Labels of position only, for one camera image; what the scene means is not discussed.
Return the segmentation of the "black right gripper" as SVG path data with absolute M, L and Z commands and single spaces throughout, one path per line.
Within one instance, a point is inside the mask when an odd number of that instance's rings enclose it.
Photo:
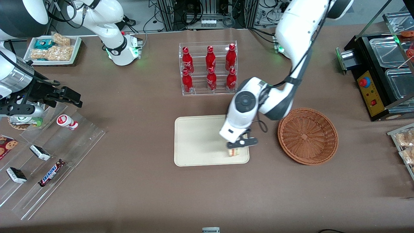
M 60 85 L 58 81 L 33 79 L 29 85 L 19 92 L 20 104 L 29 104 L 30 102 L 40 102 L 48 104 L 52 108 L 56 108 L 58 102 L 72 104 L 77 108 L 81 108 L 82 101 L 73 102 L 72 100 L 80 100 L 81 94 L 72 90 L 67 86 L 58 89 Z

